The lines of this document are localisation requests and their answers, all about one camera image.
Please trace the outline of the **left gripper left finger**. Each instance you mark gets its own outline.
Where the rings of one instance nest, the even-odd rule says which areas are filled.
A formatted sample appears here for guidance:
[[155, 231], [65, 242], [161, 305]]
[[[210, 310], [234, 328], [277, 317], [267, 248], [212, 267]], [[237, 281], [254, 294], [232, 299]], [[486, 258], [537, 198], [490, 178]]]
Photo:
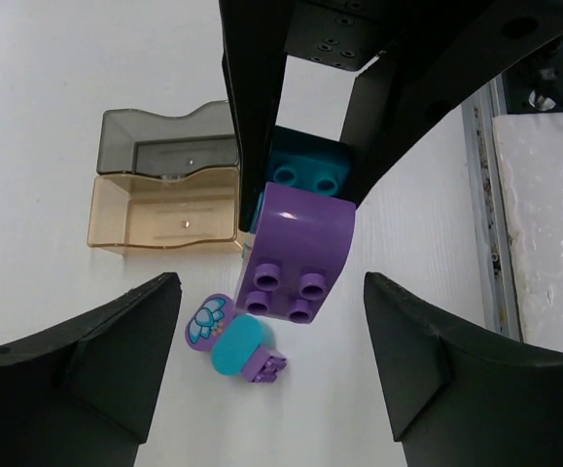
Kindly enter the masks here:
[[0, 344], [0, 466], [131, 466], [148, 440], [182, 289], [165, 272]]

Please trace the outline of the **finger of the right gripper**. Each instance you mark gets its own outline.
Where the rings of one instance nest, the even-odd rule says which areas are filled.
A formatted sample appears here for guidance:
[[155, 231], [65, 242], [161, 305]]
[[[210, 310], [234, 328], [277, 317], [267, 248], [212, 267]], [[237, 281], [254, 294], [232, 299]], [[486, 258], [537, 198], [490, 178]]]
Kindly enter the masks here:
[[361, 204], [409, 149], [494, 76], [479, 42], [401, 38], [354, 82], [341, 133], [351, 168], [339, 197]]
[[239, 229], [254, 218], [285, 76], [294, 1], [221, 1], [225, 84], [241, 165]]

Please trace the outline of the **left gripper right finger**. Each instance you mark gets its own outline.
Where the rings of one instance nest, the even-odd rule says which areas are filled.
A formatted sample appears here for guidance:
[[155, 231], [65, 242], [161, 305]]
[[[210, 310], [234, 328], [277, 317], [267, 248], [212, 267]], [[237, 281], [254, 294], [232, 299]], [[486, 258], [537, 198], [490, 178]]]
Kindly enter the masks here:
[[393, 438], [410, 466], [563, 466], [563, 353], [505, 338], [378, 272], [364, 281]]

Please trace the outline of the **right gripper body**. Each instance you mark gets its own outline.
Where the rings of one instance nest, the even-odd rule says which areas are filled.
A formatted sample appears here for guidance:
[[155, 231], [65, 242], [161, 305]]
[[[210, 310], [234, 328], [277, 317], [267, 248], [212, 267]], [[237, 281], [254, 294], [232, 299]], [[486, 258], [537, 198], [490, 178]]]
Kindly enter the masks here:
[[563, 34], [563, 1], [286, 1], [285, 54], [347, 72], [492, 78]]

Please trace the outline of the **teal lego brick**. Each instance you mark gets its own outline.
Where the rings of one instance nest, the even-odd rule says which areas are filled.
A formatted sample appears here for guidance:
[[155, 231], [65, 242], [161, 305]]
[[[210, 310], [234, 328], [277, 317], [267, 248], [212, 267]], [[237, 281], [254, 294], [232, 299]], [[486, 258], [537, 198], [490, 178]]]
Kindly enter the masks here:
[[352, 238], [356, 205], [335, 196], [350, 171], [349, 151], [339, 142], [277, 126], [264, 168], [242, 166], [242, 181], [255, 188], [241, 197], [240, 230], [331, 234]]

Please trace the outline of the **purple flower lego tile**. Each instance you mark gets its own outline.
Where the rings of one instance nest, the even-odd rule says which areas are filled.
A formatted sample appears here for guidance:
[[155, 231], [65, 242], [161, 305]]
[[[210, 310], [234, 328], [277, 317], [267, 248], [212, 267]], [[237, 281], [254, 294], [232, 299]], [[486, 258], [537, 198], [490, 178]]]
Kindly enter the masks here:
[[210, 352], [235, 317], [233, 299], [224, 294], [206, 298], [185, 328], [185, 341], [195, 350]]

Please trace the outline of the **teal round lego piece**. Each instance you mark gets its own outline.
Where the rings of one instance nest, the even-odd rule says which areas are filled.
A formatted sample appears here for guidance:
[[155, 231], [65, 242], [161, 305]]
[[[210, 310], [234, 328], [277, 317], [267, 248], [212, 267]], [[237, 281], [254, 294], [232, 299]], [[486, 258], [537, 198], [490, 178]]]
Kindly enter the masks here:
[[272, 329], [250, 314], [235, 317], [211, 350], [211, 364], [223, 376], [237, 376], [262, 345], [273, 345]]

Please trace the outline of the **purple small lego brick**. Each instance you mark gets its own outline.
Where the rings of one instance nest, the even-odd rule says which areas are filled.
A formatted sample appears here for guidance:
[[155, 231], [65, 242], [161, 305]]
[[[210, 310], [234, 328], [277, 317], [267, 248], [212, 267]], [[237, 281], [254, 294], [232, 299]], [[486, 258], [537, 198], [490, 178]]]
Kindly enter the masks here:
[[273, 383], [287, 367], [287, 358], [275, 349], [260, 344], [241, 370], [241, 375], [252, 383]]

